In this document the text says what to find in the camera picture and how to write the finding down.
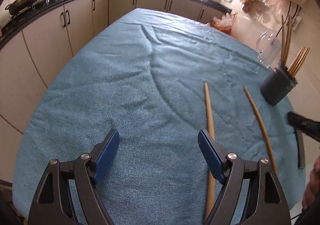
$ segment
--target black countertop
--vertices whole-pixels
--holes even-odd
[[[44,14],[60,7],[68,2],[73,0],[57,0],[51,1],[49,4],[45,2],[40,2],[36,4],[35,10],[27,10],[23,12],[20,16],[17,16],[11,20],[4,28],[2,29],[3,35],[0,38],[0,50],[10,41],[19,31],[25,28],[27,25],[31,24],[33,21],[43,16]],[[216,9],[222,13],[231,13],[231,10],[215,1],[212,0],[191,0],[205,6]]]

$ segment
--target blue gripper pad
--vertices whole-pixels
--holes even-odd
[[[118,131],[115,131],[96,161],[95,174],[92,177],[95,184],[97,184],[98,180],[103,179],[108,173],[112,160],[115,158],[118,151],[119,143],[120,135]]]
[[[198,134],[198,144],[212,176],[218,180],[219,183],[224,184],[226,177],[223,174],[222,161],[202,131]]]

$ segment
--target silver bolt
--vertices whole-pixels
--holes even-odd
[[[236,158],[237,158],[237,155],[236,155],[235,153],[230,153],[230,154],[228,154],[228,157],[229,157],[230,159],[236,159]]]
[[[267,164],[267,163],[269,163],[269,160],[266,158],[261,158],[261,163]]]
[[[84,153],[81,155],[81,159],[86,160],[90,157],[90,155],[88,153]]]
[[[58,160],[54,158],[54,159],[51,159],[51,160],[49,161],[49,164],[55,165],[57,162],[58,162]]]

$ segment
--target kitchen cabinet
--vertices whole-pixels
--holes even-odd
[[[170,0],[168,13],[197,20],[202,5],[191,0]]]
[[[137,0],[109,0],[109,25],[136,8]]]
[[[72,58],[64,15],[63,6],[58,7],[22,31],[31,57],[47,86]]]
[[[93,34],[96,36],[108,26],[109,0],[92,0]]]
[[[46,86],[19,32],[0,51],[0,114],[24,132],[45,91]]]
[[[93,38],[92,0],[75,0],[64,5],[73,55]]]
[[[3,181],[12,183],[14,165],[16,163],[22,136],[22,133],[17,131],[0,116],[0,145],[1,158],[3,159],[0,168],[0,179]]]
[[[169,0],[137,0],[137,8],[167,12]]]
[[[212,22],[213,17],[222,18],[223,15],[224,13],[203,5],[199,14],[198,21],[206,24],[208,22]]]

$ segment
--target glass mug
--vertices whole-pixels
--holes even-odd
[[[261,62],[265,67],[269,68],[271,63],[276,59],[277,55],[281,51],[281,42],[271,34],[266,44],[260,49],[260,42],[267,36],[267,32],[264,32],[257,40],[256,51],[259,53],[258,61]]]

